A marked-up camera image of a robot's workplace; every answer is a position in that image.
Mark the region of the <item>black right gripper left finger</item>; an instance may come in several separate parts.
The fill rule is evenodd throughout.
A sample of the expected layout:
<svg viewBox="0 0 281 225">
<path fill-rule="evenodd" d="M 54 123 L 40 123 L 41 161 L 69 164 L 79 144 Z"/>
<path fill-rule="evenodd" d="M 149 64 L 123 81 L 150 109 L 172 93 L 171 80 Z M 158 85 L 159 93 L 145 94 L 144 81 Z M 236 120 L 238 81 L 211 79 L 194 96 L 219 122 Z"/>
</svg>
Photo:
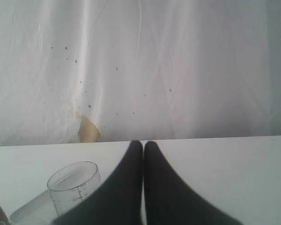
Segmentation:
<svg viewBox="0 0 281 225">
<path fill-rule="evenodd" d="M 143 146 L 140 141 L 132 141 L 106 181 L 53 224 L 140 225 L 142 182 Z"/>
</svg>

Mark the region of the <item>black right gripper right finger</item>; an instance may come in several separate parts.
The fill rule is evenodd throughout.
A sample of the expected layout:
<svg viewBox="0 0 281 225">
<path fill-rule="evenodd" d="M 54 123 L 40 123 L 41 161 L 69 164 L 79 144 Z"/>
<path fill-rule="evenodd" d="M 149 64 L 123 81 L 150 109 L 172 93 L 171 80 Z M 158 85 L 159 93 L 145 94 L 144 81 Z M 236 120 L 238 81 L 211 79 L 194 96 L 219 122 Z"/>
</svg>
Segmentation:
<svg viewBox="0 0 281 225">
<path fill-rule="evenodd" d="M 144 149 L 144 194 L 149 225 L 240 224 L 192 190 L 153 141 Z"/>
</svg>

